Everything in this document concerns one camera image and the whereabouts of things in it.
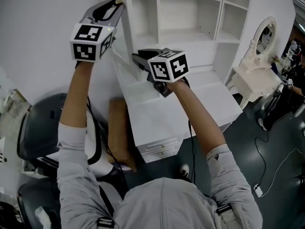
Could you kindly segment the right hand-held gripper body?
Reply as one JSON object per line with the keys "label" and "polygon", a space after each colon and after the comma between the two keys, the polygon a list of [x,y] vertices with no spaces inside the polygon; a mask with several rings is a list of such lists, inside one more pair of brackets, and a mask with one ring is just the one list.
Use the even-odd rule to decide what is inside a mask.
{"label": "right hand-held gripper body", "polygon": [[154,89],[163,97],[168,97],[172,91],[168,83],[183,80],[189,85],[186,75],[189,67],[186,52],[180,50],[141,49],[137,53],[148,60],[148,73],[146,80],[152,83]]}

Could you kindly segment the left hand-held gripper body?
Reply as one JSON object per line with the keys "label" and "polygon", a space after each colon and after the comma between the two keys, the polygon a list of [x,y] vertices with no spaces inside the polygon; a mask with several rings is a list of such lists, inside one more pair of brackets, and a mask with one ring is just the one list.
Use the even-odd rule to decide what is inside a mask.
{"label": "left hand-held gripper body", "polygon": [[78,62],[97,62],[111,47],[115,27],[106,26],[106,21],[75,24],[71,38],[72,59]]}

